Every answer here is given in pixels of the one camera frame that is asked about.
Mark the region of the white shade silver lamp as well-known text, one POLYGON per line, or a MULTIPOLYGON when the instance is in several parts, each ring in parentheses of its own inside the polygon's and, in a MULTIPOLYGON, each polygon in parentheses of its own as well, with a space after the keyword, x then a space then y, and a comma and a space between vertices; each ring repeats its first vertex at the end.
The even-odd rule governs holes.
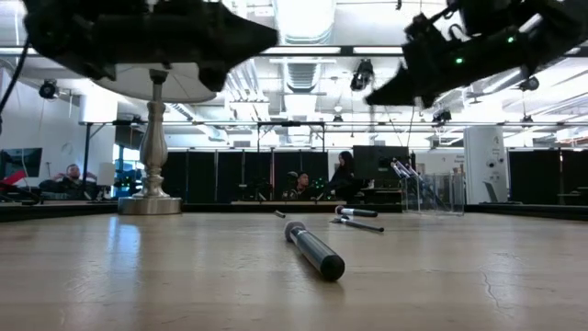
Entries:
POLYGON ((203 70, 194 63, 118 64, 116 78, 95 83, 124 97, 147 102, 147 124, 140 145, 144 166, 142 189, 119 199, 121 215, 169 215, 181 212, 182 200, 163 190, 162 170, 168 150, 164 137, 164 112, 168 103, 198 103, 212 100, 216 93, 203 85, 203 70))

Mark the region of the thin black makeup brush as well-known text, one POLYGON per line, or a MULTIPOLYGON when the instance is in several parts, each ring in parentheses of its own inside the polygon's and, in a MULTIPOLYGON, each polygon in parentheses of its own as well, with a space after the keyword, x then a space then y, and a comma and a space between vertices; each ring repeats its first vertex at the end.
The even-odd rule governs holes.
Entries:
POLYGON ((404 211, 451 211, 449 176, 447 174, 420 174, 409 165, 401 180, 404 211))
POLYGON ((431 186, 409 164, 394 159, 390 166, 399 177, 402 207, 406 211, 432 211, 436 207, 431 186))

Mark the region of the black room divider panels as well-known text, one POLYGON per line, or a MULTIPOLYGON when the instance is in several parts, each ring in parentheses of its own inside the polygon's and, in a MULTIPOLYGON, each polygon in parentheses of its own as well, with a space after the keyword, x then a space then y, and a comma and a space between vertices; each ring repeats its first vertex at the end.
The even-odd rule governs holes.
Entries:
POLYGON ((588 206, 588 150, 510 151, 508 164, 511 201, 588 206))
POLYGON ((313 151, 174 151, 162 172, 164 191, 185 203, 229 204, 237 201, 294 200, 302 175, 311 200, 328 181, 326 152, 313 151))

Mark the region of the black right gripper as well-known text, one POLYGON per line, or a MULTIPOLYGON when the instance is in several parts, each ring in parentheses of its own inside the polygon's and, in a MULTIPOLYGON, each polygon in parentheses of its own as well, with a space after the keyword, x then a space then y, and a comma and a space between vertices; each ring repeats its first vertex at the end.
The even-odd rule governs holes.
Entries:
POLYGON ((489 75, 515 67, 527 75, 536 71, 530 38, 520 30, 525 23, 463 41, 445 39, 434 25, 439 18, 423 14, 413 18, 405 29, 405 66, 367 96, 370 106, 430 108, 440 93, 489 75))

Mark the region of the white square pillar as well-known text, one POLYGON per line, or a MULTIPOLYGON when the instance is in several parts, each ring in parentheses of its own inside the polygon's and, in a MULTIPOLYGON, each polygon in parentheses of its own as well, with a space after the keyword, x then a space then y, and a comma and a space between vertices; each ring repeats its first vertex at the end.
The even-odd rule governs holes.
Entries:
POLYGON ((501 126, 473 126, 464 130, 468 204, 508 201, 507 155, 501 126))

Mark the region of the large powder makeup brush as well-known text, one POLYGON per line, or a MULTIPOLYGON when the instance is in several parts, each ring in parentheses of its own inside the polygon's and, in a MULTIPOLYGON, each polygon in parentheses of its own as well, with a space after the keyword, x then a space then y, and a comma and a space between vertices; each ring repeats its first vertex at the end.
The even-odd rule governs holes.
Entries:
POLYGON ((379 215, 376 211, 346 208, 343 205, 337 206, 335 208, 335 213, 338 215, 359 216, 368 218, 376 218, 379 215))

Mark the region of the black monitor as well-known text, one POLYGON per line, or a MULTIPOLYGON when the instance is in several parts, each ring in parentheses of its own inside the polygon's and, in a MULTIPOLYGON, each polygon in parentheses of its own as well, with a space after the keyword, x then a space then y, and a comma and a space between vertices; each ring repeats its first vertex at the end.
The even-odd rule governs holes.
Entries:
POLYGON ((354 145, 354 175, 359 179, 393 180, 400 176, 393 169, 394 161, 407 161, 409 149, 401 146, 354 145))

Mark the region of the clear acrylic organizer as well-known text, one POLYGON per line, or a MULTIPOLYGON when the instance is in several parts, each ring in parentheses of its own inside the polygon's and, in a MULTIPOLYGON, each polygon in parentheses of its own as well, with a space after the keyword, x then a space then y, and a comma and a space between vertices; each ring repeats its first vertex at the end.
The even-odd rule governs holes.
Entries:
POLYGON ((403 211, 442 215, 464 213, 466 193, 462 174, 412 175, 400 183, 403 211))

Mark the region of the thick-handled black makeup brush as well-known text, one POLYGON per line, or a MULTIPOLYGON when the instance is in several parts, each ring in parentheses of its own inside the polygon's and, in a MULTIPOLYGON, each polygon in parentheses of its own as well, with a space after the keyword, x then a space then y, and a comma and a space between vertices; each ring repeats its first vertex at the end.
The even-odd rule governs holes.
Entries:
POLYGON ((325 280, 337 281, 344 275, 345 261, 302 222, 288 222, 285 238, 298 248, 325 280))

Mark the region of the red object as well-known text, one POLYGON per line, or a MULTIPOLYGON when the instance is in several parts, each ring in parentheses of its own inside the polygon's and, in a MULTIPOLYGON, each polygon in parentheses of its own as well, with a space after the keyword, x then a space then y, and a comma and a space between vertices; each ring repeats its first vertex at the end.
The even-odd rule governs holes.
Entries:
POLYGON ((17 172, 0 180, 0 188, 5 186, 14 186, 19 180, 24 179, 26 177, 27 175, 24 170, 18 170, 17 172))

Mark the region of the white sign board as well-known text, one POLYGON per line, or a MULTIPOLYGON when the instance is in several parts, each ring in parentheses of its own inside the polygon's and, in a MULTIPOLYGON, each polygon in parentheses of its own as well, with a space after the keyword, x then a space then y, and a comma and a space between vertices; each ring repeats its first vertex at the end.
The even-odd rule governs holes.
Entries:
POLYGON ((112 187, 115 183, 116 167, 113 163, 100 163, 96 175, 99 186, 112 187))

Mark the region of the dark wall screen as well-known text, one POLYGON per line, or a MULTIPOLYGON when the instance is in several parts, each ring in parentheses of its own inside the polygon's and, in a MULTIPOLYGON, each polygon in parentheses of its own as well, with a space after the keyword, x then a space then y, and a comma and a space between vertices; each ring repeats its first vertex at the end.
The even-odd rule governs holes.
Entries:
POLYGON ((41 148, 0 150, 0 177, 6 178, 18 171, 23 171, 28 177, 37 177, 40 174, 41 157, 41 148))

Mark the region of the black aluminium table frame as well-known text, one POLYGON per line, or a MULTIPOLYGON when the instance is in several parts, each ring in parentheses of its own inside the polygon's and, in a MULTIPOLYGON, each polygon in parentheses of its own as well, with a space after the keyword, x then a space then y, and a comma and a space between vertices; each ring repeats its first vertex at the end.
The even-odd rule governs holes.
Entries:
MULTIPOLYGON (((236 201, 233 204, 184 204, 180 211, 188 213, 331 213, 335 210, 335 202, 252 202, 236 201)), ((588 222, 588 206, 532 205, 511 203, 470 204, 464 207, 465 213, 489 213, 525 217, 538 217, 588 222)), ((155 209, 142 210, 120 208, 116 203, 46 203, 38 205, 21 205, 0 203, 0 223, 77 217, 98 214, 157 215, 155 209)))

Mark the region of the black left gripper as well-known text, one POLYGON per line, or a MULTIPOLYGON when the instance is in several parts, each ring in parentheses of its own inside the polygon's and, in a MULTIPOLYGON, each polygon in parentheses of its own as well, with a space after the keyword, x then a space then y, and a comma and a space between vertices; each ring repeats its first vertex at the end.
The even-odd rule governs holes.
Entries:
POLYGON ((79 61, 73 69, 95 80, 115 80, 118 64, 159 63, 169 68, 198 62, 200 82, 220 92, 233 67, 274 47, 278 39, 275 29, 235 15, 226 6, 158 8, 151 13, 71 8, 68 13, 75 26, 72 50, 79 61), (202 59, 200 42, 216 45, 202 59))

